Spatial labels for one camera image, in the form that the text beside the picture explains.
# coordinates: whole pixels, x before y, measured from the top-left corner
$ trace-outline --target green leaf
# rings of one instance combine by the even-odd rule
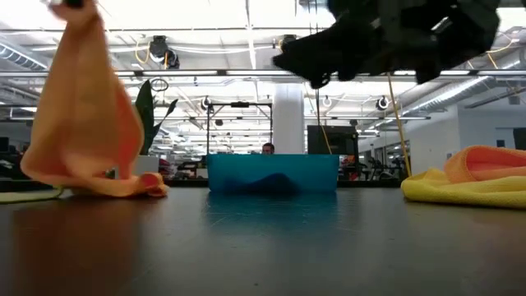
[[[175,99],[172,103],[170,103],[170,105],[168,106],[168,111],[166,111],[166,115],[164,115],[164,118],[168,117],[175,110],[175,107],[177,106],[178,101],[179,99]]]
[[[177,106],[177,104],[178,104],[178,99],[175,99],[172,103],[170,103],[170,105],[168,106],[168,110],[166,111],[166,115],[164,115],[163,120],[161,120],[160,123],[157,123],[157,125],[154,126],[154,137],[157,136],[164,120],[175,110],[175,107]]]
[[[139,116],[141,117],[142,121],[142,127],[145,131],[145,142],[141,149],[142,155],[147,155],[148,150],[151,147],[151,144],[153,143],[153,137],[152,136],[154,132],[154,96],[151,94],[151,84],[150,81],[146,81],[142,86],[141,90],[139,90],[139,95],[137,96],[137,99],[135,101],[135,106],[137,108],[137,112],[139,113]]]

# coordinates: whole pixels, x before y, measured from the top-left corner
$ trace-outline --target pole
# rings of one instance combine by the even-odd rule
[[[272,104],[270,104],[269,107],[270,107],[270,143],[274,143],[274,138],[273,138],[274,127],[272,126],[272,124],[273,124],[273,122],[272,122],[273,121]]]
[[[210,104],[206,108],[206,155],[210,153]]]

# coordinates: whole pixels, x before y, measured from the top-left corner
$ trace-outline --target white column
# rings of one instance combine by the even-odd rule
[[[272,115],[276,154],[305,153],[303,102],[301,84],[276,84]]]

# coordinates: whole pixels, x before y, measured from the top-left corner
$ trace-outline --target cloth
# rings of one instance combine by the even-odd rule
[[[407,178],[410,201],[526,209],[526,151],[471,146],[450,158],[444,172]]]
[[[55,187],[105,196],[165,196],[157,172],[132,175],[144,131],[108,60],[95,0],[80,9],[50,8],[67,25],[42,90],[23,172]],[[120,179],[104,176],[117,167]]]

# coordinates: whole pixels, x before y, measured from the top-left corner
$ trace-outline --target blue plastic container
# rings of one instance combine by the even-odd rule
[[[336,190],[337,155],[208,155],[217,193],[325,193]]]

